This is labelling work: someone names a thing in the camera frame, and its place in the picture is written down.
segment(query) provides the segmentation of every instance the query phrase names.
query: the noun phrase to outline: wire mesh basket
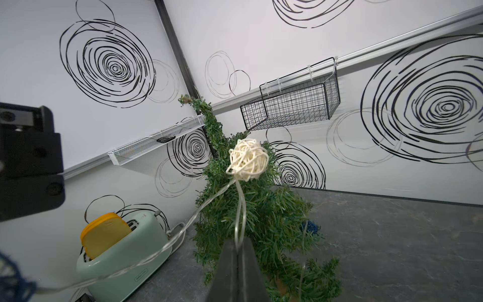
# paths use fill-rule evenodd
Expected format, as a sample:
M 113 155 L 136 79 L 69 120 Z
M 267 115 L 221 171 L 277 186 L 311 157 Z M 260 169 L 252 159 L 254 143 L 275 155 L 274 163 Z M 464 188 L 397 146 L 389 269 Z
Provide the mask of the wire mesh basket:
M 328 58 L 260 85 L 261 97 L 240 106 L 246 129 L 330 119 L 341 103 L 335 62 L 335 58 Z
M 181 137 L 199 127 L 204 126 L 205 124 L 205 116 L 204 115 L 197 115 L 194 117 L 190 117 L 184 119 L 182 122 L 170 126 L 166 129 L 153 133 L 151 135 L 145 136 L 141 139 L 128 143 L 122 147 L 116 148 L 112 151 L 109 151 L 107 154 L 111 158 L 111 161 L 116 166 L 122 166 L 131 160 L 140 157 L 152 151 L 156 148 L 165 145 L 166 143 L 160 143 L 158 139 L 163 137 L 172 138 L 169 140 L 173 140 L 174 138 Z

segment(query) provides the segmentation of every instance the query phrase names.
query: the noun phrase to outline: black wire basket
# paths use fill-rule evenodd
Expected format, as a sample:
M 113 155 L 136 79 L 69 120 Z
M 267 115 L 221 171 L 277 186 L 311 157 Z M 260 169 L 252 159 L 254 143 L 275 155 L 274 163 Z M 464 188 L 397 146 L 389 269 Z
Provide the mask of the black wire basket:
M 335 58 L 328 58 L 260 85 L 261 97 L 240 106 L 246 129 L 260 130 L 330 119 L 341 103 L 335 62 Z M 327 68 L 331 65 L 333 71 L 328 74 Z

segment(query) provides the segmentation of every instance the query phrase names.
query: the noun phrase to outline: black metal frame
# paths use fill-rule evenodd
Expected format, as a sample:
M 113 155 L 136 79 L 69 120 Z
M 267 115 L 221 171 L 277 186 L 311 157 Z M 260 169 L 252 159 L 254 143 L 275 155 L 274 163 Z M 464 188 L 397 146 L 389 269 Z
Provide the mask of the black metal frame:
M 159 17 L 161 18 L 161 22 L 163 23 L 164 30 L 168 36 L 168 40 L 170 41 L 171 48 L 173 49 L 174 56 L 176 58 L 176 62 L 178 63 L 178 67 L 181 71 L 181 75 L 183 76 L 183 80 L 185 81 L 186 89 L 188 89 L 188 93 L 190 96 L 195 97 L 197 99 L 200 98 L 198 94 L 198 90 L 196 89 L 195 82 L 193 81 L 193 77 L 191 76 L 191 72 L 188 68 L 188 63 L 186 62 L 185 56 L 183 55 L 183 51 L 181 50 L 180 43 L 178 41 L 178 37 L 176 37 L 176 33 L 174 32 L 173 24 L 171 23 L 170 16 L 168 15 L 168 11 L 166 10 L 166 5 L 164 4 L 163 0 L 154 0 L 157 7 L 157 12 L 159 13 Z M 208 142 L 208 146 L 210 147 L 210 151 L 213 157 L 218 157 L 218 153 L 216 149 L 213 148 L 213 144 L 206 133 L 206 129 L 203 126 L 203 133 L 205 134 L 206 141 Z
M 320 67 L 320 64 L 329 60 L 334 63 L 334 70 L 330 75 L 311 77 L 310 80 L 286 88 L 279 86 L 279 91 L 268 93 L 270 87 L 274 87 L 274 82 L 281 85 L 280 82 L 284 79 L 290 81 L 290 77 L 308 70 L 303 68 L 260 85 L 261 96 L 240 106 L 245 128 L 259 130 L 330 119 L 341 102 L 335 58 L 322 60 L 310 67 Z M 265 96 L 262 89 L 264 86 L 267 89 Z

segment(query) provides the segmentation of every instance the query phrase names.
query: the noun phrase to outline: basket hook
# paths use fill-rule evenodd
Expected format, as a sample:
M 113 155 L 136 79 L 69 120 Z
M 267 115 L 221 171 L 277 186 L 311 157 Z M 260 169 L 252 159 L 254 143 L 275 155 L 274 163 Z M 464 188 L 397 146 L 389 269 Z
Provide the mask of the basket hook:
M 265 88 L 267 90 L 267 97 L 269 97 L 270 94 L 269 94 L 269 83 L 268 82 L 265 82 Z
M 280 78 L 277 78 L 278 90 L 282 92 L 282 85 L 280 84 Z
M 337 67 L 337 59 L 338 59 L 338 58 L 339 58 L 339 57 L 334 57 L 334 71 L 332 72 L 332 74 L 334 74 L 334 73 L 335 73 L 335 71 L 337 70 L 337 69 L 336 69 L 336 67 Z
M 312 81 L 312 83 L 313 83 L 313 77 L 312 77 L 312 69 L 311 69 L 311 66 L 310 66 L 310 65 L 307 65 L 307 68 L 309 69 L 310 80 L 311 80 L 311 81 Z

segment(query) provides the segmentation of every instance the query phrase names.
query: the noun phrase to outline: white yarn ball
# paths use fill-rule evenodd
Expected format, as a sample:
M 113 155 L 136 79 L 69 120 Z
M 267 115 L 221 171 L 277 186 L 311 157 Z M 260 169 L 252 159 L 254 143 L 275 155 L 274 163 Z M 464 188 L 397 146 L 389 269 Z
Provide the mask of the white yarn ball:
M 230 149 L 229 153 L 231 164 L 226 172 L 237 180 L 257 179 L 267 169 L 269 155 L 254 139 L 238 140 L 235 149 Z

